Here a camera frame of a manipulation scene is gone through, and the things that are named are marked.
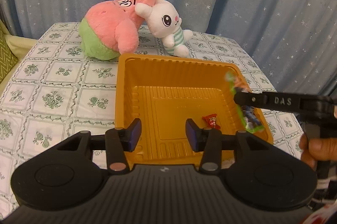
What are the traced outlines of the person's right hand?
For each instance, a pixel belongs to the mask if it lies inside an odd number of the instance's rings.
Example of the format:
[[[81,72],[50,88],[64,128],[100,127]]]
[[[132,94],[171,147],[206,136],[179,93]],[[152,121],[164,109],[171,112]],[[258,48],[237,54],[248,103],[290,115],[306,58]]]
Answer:
[[[316,167],[318,161],[336,161],[337,159],[336,138],[308,140],[303,134],[299,147],[302,150],[301,160],[312,169]]]

